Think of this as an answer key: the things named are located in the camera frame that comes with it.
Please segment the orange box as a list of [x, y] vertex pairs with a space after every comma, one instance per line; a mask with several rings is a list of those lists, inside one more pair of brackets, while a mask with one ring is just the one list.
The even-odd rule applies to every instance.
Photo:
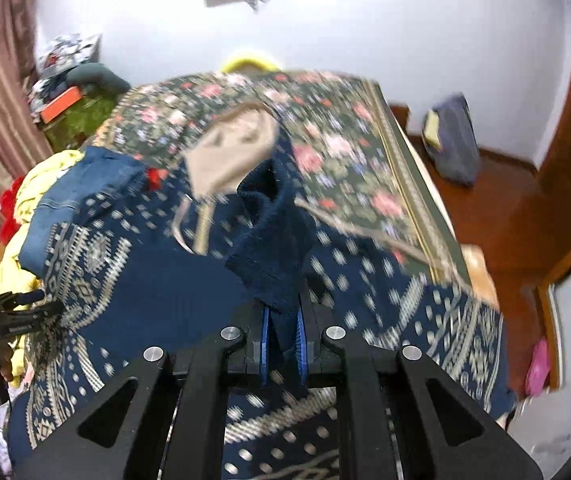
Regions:
[[64, 113], [65, 110], [68, 110], [69, 107], [79, 102], [81, 98], [82, 92], [78, 87], [74, 86], [68, 88], [57, 98], [43, 107], [42, 111], [40, 112], [41, 120], [45, 124], [52, 122], [52, 120]]

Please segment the floral dark bedspread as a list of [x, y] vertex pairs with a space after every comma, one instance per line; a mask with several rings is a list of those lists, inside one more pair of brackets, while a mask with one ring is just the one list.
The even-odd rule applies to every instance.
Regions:
[[287, 130], [299, 195], [340, 222], [418, 252], [409, 268], [436, 280], [469, 272], [447, 211], [403, 128], [373, 80], [315, 70], [200, 73], [141, 84], [122, 97], [90, 142], [177, 166], [209, 124], [263, 102]]

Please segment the navy patterned hooded jacket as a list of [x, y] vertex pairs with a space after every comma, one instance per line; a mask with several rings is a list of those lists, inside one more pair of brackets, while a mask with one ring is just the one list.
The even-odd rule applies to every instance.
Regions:
[[457, 272], [409, 268], [413, 248], [332, 218], [299, 195], [287, 130], [269, 107], [212, 122], [155, 190], [96, 193], [52, 226], [46, 296], [64, 310], [32, 338], [35, 375], [8, 419], [20, 467], [148, 348], [182, 350], [244, 306], [270, 311], [267, 385], [227, 403], [227, 479], [332, 478], [339, 412], [332, 387], [299, 380], [297, 311], [309, 302], [373, 347], [424, 351], [493, 419], [514, 404], [503, 319]]

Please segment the yellow cartoon blanket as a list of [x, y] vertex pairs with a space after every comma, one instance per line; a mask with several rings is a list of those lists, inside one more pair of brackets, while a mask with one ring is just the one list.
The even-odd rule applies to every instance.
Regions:
[[32, 217], [44, 194], [83, 158], [82, 151], [61, 151], [39, 162], [24, 175], [25, 179], [18, 190], [14, 208], [14, 218], [20, 228], [8, 244], [0, 243], [3, 250], [0, 257], [0, 295], [5, 292], [33, 292], [38, 288], [40, 278], [34, 272], [23, 268], [20, 251], [27, 240]]

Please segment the pink slipper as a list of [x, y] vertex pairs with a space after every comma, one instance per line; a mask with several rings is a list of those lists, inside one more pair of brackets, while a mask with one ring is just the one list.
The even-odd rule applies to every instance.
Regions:
[[524, 389], [527, 396], [539, 396], [543, 392], [550, 369], [547, 339], [541, 338], [534, 346], [531, 364], [525, 376]]

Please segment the grey purple backpack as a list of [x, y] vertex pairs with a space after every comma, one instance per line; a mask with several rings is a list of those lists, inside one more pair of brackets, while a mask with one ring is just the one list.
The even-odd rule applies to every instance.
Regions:
[[443, 179], [463, 186], [475, 184], [481, 154], [469, 104], [462, 93], [448, 96], [427, 112], [421, 136], [427, 155]]

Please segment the yellow round object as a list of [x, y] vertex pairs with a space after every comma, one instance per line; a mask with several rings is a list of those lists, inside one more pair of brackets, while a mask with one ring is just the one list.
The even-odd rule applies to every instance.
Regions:
[[239, 73], [246, 75], [279, 72], [279, 70], [276, 64], [261, 58], [236, 58], [220, 68], [220, 72], [224, 74]]

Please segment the red garment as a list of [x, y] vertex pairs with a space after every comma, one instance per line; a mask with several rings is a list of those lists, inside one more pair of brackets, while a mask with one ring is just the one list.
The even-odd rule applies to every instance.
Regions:
[[14, 218], [14, 208], [16, 205], [16, 196], [20, 186], [23, 184], [24, 176], [18, 177], [13, 181], [11, 186], [7, 188], [0, 197], [0, 214], [3, 218], [3, 224], [0, 229], [0, 243], [8, 244], [14, 234], [20, 228], [20, 224]]

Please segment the blue denim jeans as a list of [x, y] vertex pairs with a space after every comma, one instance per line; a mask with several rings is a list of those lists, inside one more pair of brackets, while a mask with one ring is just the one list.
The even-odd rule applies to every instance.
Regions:
[[96, 193], [113, 197], [141, 188], [146, 179], [148, 166], [144, 162], [107, 148], [86, 148], [84, 158], [44, 194], [37, 206], [27, 240], [20, 251], [23, 268], [43, 278], [46, 246], [54, 224], [71, 222], [76, 210]]

